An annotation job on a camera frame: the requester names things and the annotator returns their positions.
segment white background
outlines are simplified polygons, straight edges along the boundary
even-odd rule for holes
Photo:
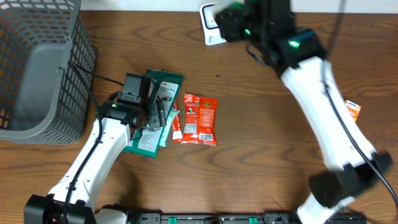
[[[198,11],[221,0],[81,0],[82,10]],[[294,12],[337,12],[340,0],[292,0]],[[346,12],[398,13],[398,0],[347,0]]]

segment wooden table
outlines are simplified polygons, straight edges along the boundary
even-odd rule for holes
[[[207,47],[199,13],[82,12],[98,49],[96,72],[121,82],[127,72],[147,68],[185,75],[183,94],[219,100],[218,145],[175,144],[160,148],[156,159],[122,153],[99,195],[97,208],[120,203],[165,213],[262,213],[293,210],[307,195],[308,177],[325,170],[320,150],[299,105],[275,73],[261,67],[244,44]],[[381,150],[398,160],[398,16],[350,14],[345,17],[331,56],[343,96],[359,103],[357,123]],[[300,26],[314,28],[326,42],[332,14],[298,14]],[[119,86],[95,80],[101,103]],[[21,223],[32,194],[46,195],[68,170],[91,131],[77,144],[30,146],[1,142],[0,223]],[[398,190],[398,168],[387,174]],[[382,184],[353,208],[383,223],[396,210]]]

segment red package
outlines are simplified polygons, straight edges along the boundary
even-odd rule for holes
[[[177,100],[174,101],[173,108],[175,110],[179,110]],[[173,128],[173,142],[181,142],[182,132],[181,132],[180,116],[178,114],[173,119],[172,128]]]
[[[185,94],[185,127],[181,143],[203,143],[215,146],[214,122],[218,100]]]

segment basket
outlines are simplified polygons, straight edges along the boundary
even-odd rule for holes
[[[70,144],[83,131],[88,92],[69,67],[93,71],[80,0],[0,0],[0,139]],[[81,71],[88,86],[92,76]]]

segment green light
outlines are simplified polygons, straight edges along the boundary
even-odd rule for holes
[[[248,29],[245,29],[244,32],[245,32],[245,34],[247,34],[247,35],[250,35],[250,34],[251,34],[250,30],[248,30]]]
[[[297,41],[289,41],[289,45],[294,47],[294,48],[298,48],[300,46],[300,42]]]

